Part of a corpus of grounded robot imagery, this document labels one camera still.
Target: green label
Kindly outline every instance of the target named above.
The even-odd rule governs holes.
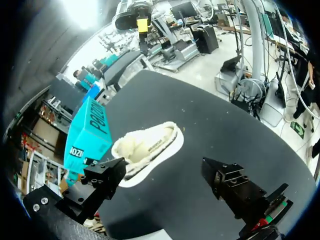
[[[302,126],[300,126],[297,122],[293,121],[290,124],[290,127],[302,138],[305,137],[305,130]]]

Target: white slipper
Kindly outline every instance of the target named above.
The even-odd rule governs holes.
[[[128,188],[140,183],[158,164],[174,155],[182,147],[183,141],[181,130],[170,121],[128,132],[118,139],[111,154],[114,158],[124,157],[127,162],[126,175],[119,186]]]

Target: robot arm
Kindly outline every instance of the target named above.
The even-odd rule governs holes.
[[[148,26],[151,24],[152,0],[122,0],[117,7],[115,27],[119,30],[138,28],[139,46],[142,54],[147,54]]]

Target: white cable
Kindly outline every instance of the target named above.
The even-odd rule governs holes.
[[[293,80],[293,83],[294,83],[294,86],[296,88],[296,91],[298,93],[298,96],[299,96],[299,99],[300,101],[302,102],[302,105],[304,106],[304,108],[309,112],[309,114],[311,114],[311,116],[313,116],[314,118],[320,120],[320,117],[319,116],[316,116],[312,111],[310,111],[309,107],[306,105],[305,101],[302,99],[301,97],[301,93],[298,89],[298,86],[297,86],[297,83],[296,83],[296,78],[295,78],[295,75],[294,75],[294,70],[292,68],[292,64],[291,64],[291,57],[290,57],[290,51],[289,51],[289,45],[288,45],[288,39],[287,39],[287,33],[286,33],[286,29],[285,29],[285,25],[284,25],[284,21],[282,20],[282,16],[280,14],[280,11],[279,11],[279,8],[278,6],[274,3],[275,5],[275,9],[279,15],[279,18],[280,18],[280,21],[281,21],[281,25],[282,25],[282,30],[284,32],[284,39],[285,39],[285,44],[286,44],[286,54],[288,55],[288,59],[289,59],[289,66],[290,66],[290,73],[291,73],[291,77],[292,77],[292,80]]]
[[[210,17],[206,17],[202,15],[202,12],[200,11],[200,9],[198,8],[198,6],[196,6],[195,4],[192,3],[192,5],[195,7],[195,9],[198,10],[198,12],[200,13],[201,17],[207,19],[207,20],[211,20],[214,17],[214,4],[212,3],[212,0],[210,0],[211,3],[211,16]]]
[[[247,80],[252,80],[254,82],[257,82],[258,84],[261,84],[263,86],[263,90],[264,90],[264,94],[267,95],[267,89],[266,89],[266,86],[264,85],[264,83],[259,80],[259,79],[254,79],[254,78],[245,78]]]
[[[263,97],[262,89],[261,89],[261,87],[259,86],[259,84],[258,84],[256,81],[254,81],[254,80],[256,80],[256,79],[244,78],[244,79],[241,80],[241,82],[251,82],[251,83],[255,84],[255,85],[258,87],[258,89],[260,90],[260,98],[257,100],[257,102],[260,102],[261,99],[262,99],[262,97]]]
[[[243,33],[243,31],[242,31],[242,24],[241,24],[240,14],[239,14],[239,10],[238,10],[237,0],[234,1],[234,7],[235,7],[236,15],[237,15],[237,17],[238,17],[239,27],[240,27],[241,67],[240,67],[240,74],[239,74],[239,79],[238,79],[238,82],[240,82],[241,77],[242,77],[242,74],[243,74],[243,72],[244,72],[244,65],[245,65],[245,58],[244,58],[244,33]]]

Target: shoe sole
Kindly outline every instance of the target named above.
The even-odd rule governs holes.
[[[139,171],[129,180],[123,179],[119,183],[119,187],[131,188],[141,183],[159,164],[175,155],[184,144],[184,135],[180,128],[177,128],[177,134],[173,142],[166,147],[154,160],[152,160],[146,167]]]

